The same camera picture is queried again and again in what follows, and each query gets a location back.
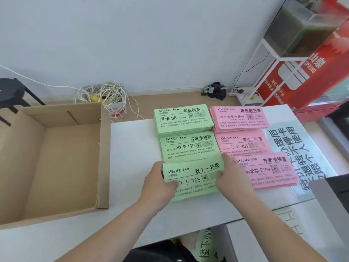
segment open cardboard box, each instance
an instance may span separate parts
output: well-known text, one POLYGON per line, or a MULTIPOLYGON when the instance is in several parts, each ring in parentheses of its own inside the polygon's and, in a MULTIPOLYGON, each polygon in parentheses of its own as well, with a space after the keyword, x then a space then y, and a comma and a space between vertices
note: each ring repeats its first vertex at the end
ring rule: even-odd
POLYGON ((22 108, 0 150, 0 229, 107 209, 109 162, 101 103, 22 108))

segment white cable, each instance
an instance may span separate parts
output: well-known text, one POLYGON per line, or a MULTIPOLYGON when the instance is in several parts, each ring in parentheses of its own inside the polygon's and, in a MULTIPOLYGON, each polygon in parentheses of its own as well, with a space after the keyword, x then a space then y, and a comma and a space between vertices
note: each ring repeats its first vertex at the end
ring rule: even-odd
POLYGON ((133 97, 133 95, 129 92, 129 90, 127 90, 125 87, 123 87, 122 85, 120 85, 119 83, 116 83, 114 81, 111 81, 109 83, 113 83, 113 84, 107 84, 107 83, 99 83, 99 84, 87 84, 82 86, 81 88, 75 88, 75 87, 71 87, 71 86, 52 86, 49 84, 45 84, 45 83, 40 83, 38 81, 35 81, 34 79, 28 78, 22 74, 19 74, 5 66, 0 65, 0 67, 9 70, 19 76, 22 76, 26 79, 29 79, 33 82, 42 84, 44 86, 50 86, 50 87, 66 87, 66 88, 72 88, 74 90, 77 90, 76 95, 75 95, 75 99, 74 102, 76 103, 77 99, 79 99, 82 102, 92 102, 90 99, 90 96, 98 96, 98 101, 103 103, 104 108, 109 111, 111 114, 119 114, 120 115, 120 119, 117 119, 117 117, 112 117, 110 118, 110 120, 112 122, 115 121, 122 121, 123 115, 121 114, 122 110, 124 110, 125 106, 126 106, 126 98, 124 96, 127 97, 127 100, 129 101, 129 96, 128 94, 126 94, 125 90, 129 93, 129 95, 133 98, 133 100, 136 102, 137 105, 137 113, 133 111, 132 107, 131 107, 131 102, 129 101, 129 106, 130 106, 130 110, 137 115, 137 120, 139 119, 139 117, 141 117, 142 119, 144 119, 140 114, 139 114, 139 106, 138 103, 136 101, 136 99, 133 97), (108 108, 109 105, 115 104, 115 103, 119 103, 122 102, 123 104, 114 112, 111 112, 111 110, 108 108))

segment bundle of white cables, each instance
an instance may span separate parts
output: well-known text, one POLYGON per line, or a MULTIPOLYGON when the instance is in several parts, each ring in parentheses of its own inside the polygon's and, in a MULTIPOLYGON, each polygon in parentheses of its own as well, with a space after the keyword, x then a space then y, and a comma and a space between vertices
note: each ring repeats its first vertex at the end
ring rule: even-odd
POLYGON ((0 65, 0 67, 3 67, 6 70, 9 70, 17 75, 20 75, 26 79, 29 79, 31 81, 34 81, 39 84, 43 84, 44 86, 50 86, 50 87, 67 87, 67 88, 73 88, 77 90, 76 95, 75 95, 75 103, 78 103, 79 101, 81 102, 102 102, 103 106, 108 110, 112 116, 111 116, 111 121, 112 122, 117 122, 121 121, 124 113, 126 113, 126 103, 127 101, 129 102, 130 110, 137 115, 137 120, 139 117, 144 119, 140 114, 139 114, 139 106, 136 101, 136 99, 133 97, 133 95, 122 85, 119 83, 116 83, 114 81, 110 81, 107 83, 98 83, 98 84, 87 84, 85 86, 82 86, 81 88, 77 89, 75 87, 71 86, 52 86, 49 84, 45 83, 40 83, 38 81, 35 81, 34 79, 28 78, 22 74, 19 74, 5 66, 0 65), (137 113, 133 111, 131 107, 131 103, 129 101, 129 96, 130 95, 133 100, 136 102, 137 105, 137 113), (118 105, 118 107, 112 108, 113 105, 116 103, 122 103, 121 105, 118 105))

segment pink flyer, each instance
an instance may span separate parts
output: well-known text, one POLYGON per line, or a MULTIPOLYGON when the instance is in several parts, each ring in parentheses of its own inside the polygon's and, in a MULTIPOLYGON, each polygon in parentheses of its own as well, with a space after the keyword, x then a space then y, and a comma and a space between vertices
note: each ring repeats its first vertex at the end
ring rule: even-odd
POLYGON ((212 106, 210 112, 216 132, 268 128, 270 126, 260 106, 212 106))
POLYGON ((255 189, 297 185, 299 177, 286 153, 236 156, 255 189))
POLYGON ((220 152, 231 157, 272 152, 262 130, 215 133, 215 137, 220 152))

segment black chair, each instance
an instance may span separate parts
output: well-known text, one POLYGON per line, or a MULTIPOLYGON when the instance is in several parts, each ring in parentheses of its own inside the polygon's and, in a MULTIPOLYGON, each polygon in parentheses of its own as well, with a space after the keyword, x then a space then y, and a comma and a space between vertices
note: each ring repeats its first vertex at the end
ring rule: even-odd
MULTIPOLYGON (((41 105, 45 105, 36 95, 33 94, 24 84, 22 84, 18 79, 10 78, 0 78, 0 109, 8 108, 14 114, 17 114, 18 109, 15 105, 20 106, 30 106, 24 99, 24 92, 27 92, 31 95, 36 101, 41 105)), ((0 121, 5 123, 8 126, 11 126, 6 119, 0 116, 0 121)))

